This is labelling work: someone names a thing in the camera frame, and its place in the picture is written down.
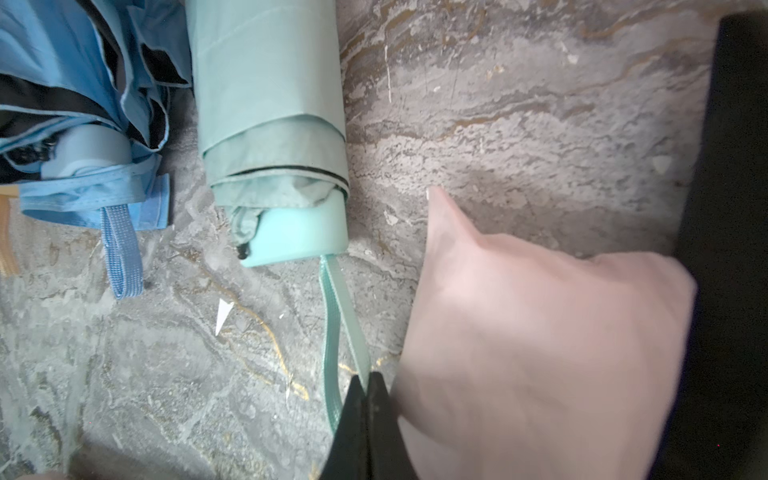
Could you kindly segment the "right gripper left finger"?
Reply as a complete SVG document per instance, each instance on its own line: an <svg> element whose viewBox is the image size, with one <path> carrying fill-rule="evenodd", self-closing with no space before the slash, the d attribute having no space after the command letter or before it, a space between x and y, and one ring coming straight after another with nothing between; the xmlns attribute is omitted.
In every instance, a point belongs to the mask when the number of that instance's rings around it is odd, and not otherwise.
<svg viewBox="0 0 768 480"><path fill-rule="evenodd" d="M360 379L354 376L320 480L368 478L366 401Z"/></svg>

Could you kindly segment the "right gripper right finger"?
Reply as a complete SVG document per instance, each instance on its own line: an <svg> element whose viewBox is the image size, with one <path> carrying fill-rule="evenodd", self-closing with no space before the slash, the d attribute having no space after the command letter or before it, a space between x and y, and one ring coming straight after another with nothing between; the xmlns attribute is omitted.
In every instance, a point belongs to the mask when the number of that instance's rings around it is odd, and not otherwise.
<svg viewBox="0 0 768 480"><path fill-rule="evenodd" d="M367 478L416 480L418 476L408 456L384 377L379 372L370 374L365 410Z"/></svg>

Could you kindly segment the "small pink umbrella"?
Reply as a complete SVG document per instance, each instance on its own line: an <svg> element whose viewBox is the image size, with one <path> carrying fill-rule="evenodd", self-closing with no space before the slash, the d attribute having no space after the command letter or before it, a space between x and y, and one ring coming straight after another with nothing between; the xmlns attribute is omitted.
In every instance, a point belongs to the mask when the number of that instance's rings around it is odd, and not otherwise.
<svg viewBox="0 0 768 480"><path fill-rule="evenodd" d="M422 479L643 479L697 286L653 252L479 232L438 187L391 394Z"/></svg>

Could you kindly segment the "black umbrella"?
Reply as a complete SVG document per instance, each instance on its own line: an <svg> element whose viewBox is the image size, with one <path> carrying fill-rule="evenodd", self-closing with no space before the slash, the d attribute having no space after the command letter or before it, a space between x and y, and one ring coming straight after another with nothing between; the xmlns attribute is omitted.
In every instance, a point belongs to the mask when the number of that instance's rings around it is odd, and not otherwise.
<svg viewBox="0 0 768 480"><path fill-rule="evenodd" d="M698 285L653 479L767 475L767 13L723 17L675 258Z"/></svg>

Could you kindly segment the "beige umbrella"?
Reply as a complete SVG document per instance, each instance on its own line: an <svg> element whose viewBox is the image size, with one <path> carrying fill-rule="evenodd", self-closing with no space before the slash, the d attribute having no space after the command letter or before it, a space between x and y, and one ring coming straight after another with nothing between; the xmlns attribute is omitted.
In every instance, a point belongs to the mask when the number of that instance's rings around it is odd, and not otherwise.
<svg viewBox="0 0 768 480"><path fill-rule="evenodd" d="M19 266L13 252L10 237L11 198L18 197L18 187L15 185L1 186L1 275L9 277L19 274Z"/></svg>

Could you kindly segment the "mint green umbrella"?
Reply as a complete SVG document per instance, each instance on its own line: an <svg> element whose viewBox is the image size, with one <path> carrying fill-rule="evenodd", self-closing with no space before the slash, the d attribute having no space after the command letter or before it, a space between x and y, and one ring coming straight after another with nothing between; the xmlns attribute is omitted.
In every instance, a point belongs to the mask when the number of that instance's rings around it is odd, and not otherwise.
<svg viewBox="0 0 768 480"><path fill-rule="evenodd" d="M371 367L338 258L349 245L346 119L332 1L189 1L198 147L247 268L315 258L325 309L323 390L342 417L339 343Z"/></svg>

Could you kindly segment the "blue umbrella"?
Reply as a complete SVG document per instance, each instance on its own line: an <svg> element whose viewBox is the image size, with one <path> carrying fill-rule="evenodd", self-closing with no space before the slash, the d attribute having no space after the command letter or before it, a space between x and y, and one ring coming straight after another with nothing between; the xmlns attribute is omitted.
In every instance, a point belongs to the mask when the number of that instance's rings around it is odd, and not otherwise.
<svg viewBox="0 0 768 480"><path fill-rule="evenodd" d="M119 299L143 290L138 233L168 225L161 149L191 84L179 1L1 5L1 181L24 215L99 230Z"/></svg>

